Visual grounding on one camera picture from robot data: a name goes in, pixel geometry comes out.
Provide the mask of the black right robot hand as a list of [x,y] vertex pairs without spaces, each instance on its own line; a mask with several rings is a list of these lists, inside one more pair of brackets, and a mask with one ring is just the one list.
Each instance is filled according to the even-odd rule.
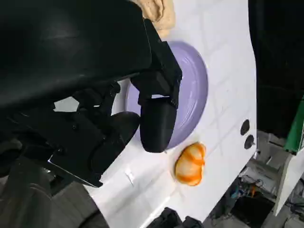
[[201,221],[192,217],[186,216],[184,220],[181,220],[178,213],[166,207],[160,216],[157,218],[155,228],[203,228]]

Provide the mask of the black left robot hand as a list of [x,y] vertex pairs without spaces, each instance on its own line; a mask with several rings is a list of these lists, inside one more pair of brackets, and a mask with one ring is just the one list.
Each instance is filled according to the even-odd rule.
[[0,151],[98,188],[140,131],[147,152],[173,133],[182,70],[129,0],[0,3]]

